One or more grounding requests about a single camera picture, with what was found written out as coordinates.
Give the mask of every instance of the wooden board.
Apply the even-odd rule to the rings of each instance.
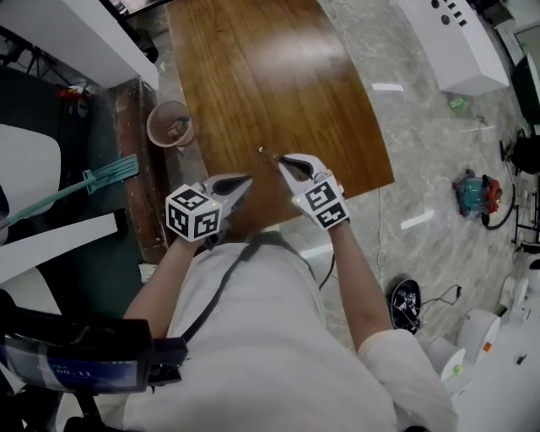
[[[260,146],[317,156],[348,197],[393,182],[370,101],[316,0],[180,0],[167,15],[208,173],[255,178],[236,233],[298,214]]]

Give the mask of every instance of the white shirt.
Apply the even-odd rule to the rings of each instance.
[[[245,245],[197,256],[168,337],[200,315]],[[262,246],[232,273],[221,300],[188,343],[182,381],[127,396],[100,396],[105,423],[145,431],[385,432],[423,425],[455,431],[457,416],[439,377],[409,332],[368,338],[358,357],[324,327],[306,265]],[[58,430],[80,415],[66,395]]]

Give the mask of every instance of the teal mop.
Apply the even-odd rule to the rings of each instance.
[[[128,177],[136,176],[138,174],[138,161],[137,155],[133,154],[126,158],[120,159],[117,162],[108,164],[103,168],[99,168],[96,171],[86,170],[83,171],[84,180],[79,183],[66,187],[57,193],[53,193],[48,197],[41,199],[38,202],[34,202],[32,205],[24,208],[20,212],[8,216],[5,219],[0,219],[0,231],[13,224],[16,224],[21,219],[28,218],[33,212],[54,203],[55,201],[67,197],[69,194],[76,191],[80,191],[85,188],[88,190],[88,194],[92,194],[98,189],[117,183],[127,179]]]

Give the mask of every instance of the screen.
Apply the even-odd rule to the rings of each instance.
[[[23,381],[61,392],[92,388],[96,392],[127,392],[137,388],[133,361],[85,361],[58,359],[9,345],[0,346],[0,356]]]

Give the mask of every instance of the person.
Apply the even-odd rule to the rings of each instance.
[[[263,241],[229,272],[218,304],[187,344],[182,381],[97,397],[105,424],[163,432],[455,431],[442,381],[416,338],[392,329],[349,223],[328,233],[354,353],[326,330],[307,264],[288,245]],[[125,318],[148,320],[154,338],[181,336],[246,247],[224,244],[194,258],[199,246],[175,240]],[[77,410],[66,395],[58,430]]]

